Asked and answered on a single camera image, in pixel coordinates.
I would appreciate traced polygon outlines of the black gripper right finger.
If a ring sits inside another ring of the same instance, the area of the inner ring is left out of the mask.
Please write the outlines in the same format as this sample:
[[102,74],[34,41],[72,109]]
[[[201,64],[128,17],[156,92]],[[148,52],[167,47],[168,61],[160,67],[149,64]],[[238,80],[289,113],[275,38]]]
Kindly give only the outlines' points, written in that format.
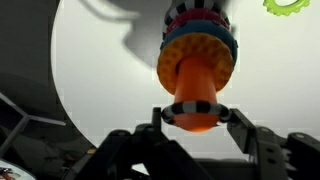
[[277,135],[230,109],[227,130],[255,165],[257,180],[320,180],[320,141],[302,132]]

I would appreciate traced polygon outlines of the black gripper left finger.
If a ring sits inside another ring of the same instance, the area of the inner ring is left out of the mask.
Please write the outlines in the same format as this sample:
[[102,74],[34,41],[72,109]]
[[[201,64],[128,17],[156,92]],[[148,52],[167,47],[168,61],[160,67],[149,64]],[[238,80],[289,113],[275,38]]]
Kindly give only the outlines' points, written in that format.
[[133,133],[113,130],[73,176],[63,180],[214,180],[161,131],[161,108]]

